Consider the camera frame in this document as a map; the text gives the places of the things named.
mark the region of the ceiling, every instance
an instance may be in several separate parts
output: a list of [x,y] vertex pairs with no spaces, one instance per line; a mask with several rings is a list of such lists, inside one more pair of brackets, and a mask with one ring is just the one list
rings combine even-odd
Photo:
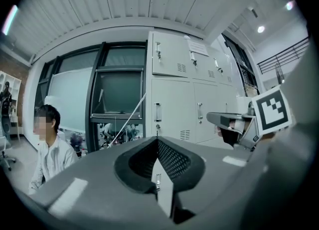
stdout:
[[[246,41],[251,49],[255,49],[276,31],[286,24],[301,18],[302,15],[295,5],[292,10],[286,9],[291,0],[254,0],[247,8],[228,26],[228,31],[237,35],[241,41]],[[249,8],[253,8],[258,17],[255,17]],[[259,26],[265,31],[258,33]]]
[[5,42],[26,58],[41,55],[66,34],[72,38],[84,30],[115,26],[157,26],[206,39],[212,31],[220,34],[250,1],[21,0]]

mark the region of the man in white shirt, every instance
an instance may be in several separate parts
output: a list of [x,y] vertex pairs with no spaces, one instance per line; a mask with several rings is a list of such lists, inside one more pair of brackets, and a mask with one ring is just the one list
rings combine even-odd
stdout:
[[71,147],[57,135],[60,114],[51,105],[39,108],[35,118],[35,133],[39,135],[38,162],[29,185],[29,194],[34,194],[45,181],[53,178],[65,168],[75,163],[78,157]]

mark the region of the ear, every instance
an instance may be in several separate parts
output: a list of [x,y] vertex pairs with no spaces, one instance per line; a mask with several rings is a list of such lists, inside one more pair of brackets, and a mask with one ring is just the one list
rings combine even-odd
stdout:
[[52,126],[51,126],[51,128],[54,128],[55,123],[56,123],[56,121],[55,121],[55,119],[53,119],[53,120],[52,120]]

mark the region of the round ceiling light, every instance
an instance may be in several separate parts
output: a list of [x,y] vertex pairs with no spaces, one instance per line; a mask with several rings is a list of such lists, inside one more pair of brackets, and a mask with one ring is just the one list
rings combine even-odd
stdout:
[[290,2],[288,2],[288,3],[286,4],[286,9],[287,9],[287,10],[291,10],[291,9],[293,9],[293,7],[294,7],[294,3],[293,3],[292,1],[290,1]]
[[264,32],[264,30],[265,30],[265,27],[263,27],[263,26],[260,26],[260,27],[258,27],[258,33],[262,33],[262,32]]

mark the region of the black and white square marker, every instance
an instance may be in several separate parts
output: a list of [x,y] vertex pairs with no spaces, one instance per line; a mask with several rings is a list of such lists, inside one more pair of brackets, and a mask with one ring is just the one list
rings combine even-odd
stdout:
[[292,123],[288,102],[279,86],[252,99],[260,135],[282,129]]

